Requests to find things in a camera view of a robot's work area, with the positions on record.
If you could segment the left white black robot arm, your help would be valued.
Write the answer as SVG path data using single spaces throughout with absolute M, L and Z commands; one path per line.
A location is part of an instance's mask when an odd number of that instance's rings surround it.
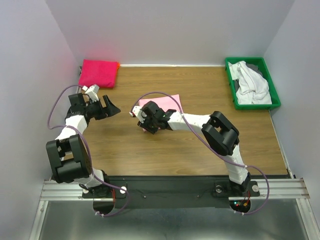
M 58 184 L 78 184 L 85 198 L 108 198 L 114 194 L 108 175 L 92 166 L 83 133 L 90 120 L 103 120 L 120 113 L 107 95 L 96 101 L 84 94 L 69 97 L 70 107 L 59 136 L 46 143 L 52 178 Z

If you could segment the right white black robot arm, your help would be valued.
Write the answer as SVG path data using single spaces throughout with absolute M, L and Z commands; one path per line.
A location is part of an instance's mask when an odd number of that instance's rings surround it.
M 151 134 L 158 130 L 191 131 L 222 159 L 228 171 L 231 192 L 242 195 L 249 188 L 251 175 L 240 152 L 238 129 L 220 112 L 209 115 L 188 114 L 175 109 L 163 110 L 155 102 L 134 106 L 131 116 L 138 126 Z

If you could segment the light pink t shirt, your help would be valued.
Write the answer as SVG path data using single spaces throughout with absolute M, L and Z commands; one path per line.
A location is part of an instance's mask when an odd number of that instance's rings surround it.
M 138 106 L 141 106 L 144 118 L 154 118 L 162 123 L 162 128 L 159 130 L 172 130 L 168 121 L 174 113 L 181 113 L 181 102 L 178 94 L 140 99 Z

